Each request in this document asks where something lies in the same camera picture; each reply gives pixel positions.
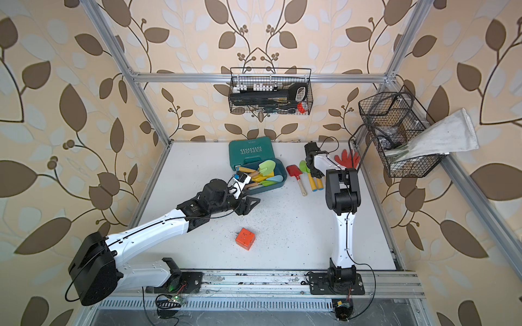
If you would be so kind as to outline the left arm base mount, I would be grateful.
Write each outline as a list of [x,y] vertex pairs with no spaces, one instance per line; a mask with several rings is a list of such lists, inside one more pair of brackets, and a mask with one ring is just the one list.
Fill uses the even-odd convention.
[[182,272],[172,258],[163,258],[162,261],[169,268],[169,278],[160,287],[147,286],[146,293],[181,295],[199,292],[202,272]]

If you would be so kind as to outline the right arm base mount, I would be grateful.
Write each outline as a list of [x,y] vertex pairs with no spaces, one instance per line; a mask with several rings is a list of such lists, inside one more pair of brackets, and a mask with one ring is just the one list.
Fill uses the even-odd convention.
[[310,293],[314,296],[363,296],[366,294],[362,277],[356,274],[355,283],[335,283],[331,285],[328,276],[323,272],[308,272],[306,282],[310,287]]

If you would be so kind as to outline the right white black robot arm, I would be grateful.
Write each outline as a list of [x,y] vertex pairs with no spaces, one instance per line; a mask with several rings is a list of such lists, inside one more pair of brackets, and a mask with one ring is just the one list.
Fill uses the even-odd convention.
[[358,172],[346,168],[329,157],[327,151],[319,148],[316,142],[304,146],[306,164],[312,177],[325,180],[326,206],[336,217],[334,251],[327,269],[328,282],[356,282],[356,262],[352,258],[353,227],[358,207],[361,204]]

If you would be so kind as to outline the red toy shovel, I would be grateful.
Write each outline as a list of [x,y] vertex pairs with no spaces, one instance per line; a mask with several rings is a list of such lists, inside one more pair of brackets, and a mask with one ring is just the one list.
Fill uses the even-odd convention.
[[300,178],[302,171],[299,169],[299,167],[297,167],[295,164],[289,165],[286,167],[286,171],[288,172],[289,176],[294,177],[297,180],[302,196],[307,196],[307,191]]

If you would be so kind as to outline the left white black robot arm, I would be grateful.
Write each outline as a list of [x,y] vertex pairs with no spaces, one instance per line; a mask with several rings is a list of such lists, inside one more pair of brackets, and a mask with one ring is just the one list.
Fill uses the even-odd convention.
[[243,193],[244,183],[229,186],[212,179],[193,198],[182,202],[167,214],[121,233],[88,235],[69,265],[71,287],[83,306],[97,304],[113,292],[138,287],[169,287],[182,277],[171,258],[165,267],[131,266],[129,261],[140,253],[175,236],[181,236],[206,224],[235,213],[248,215],[260,199]]

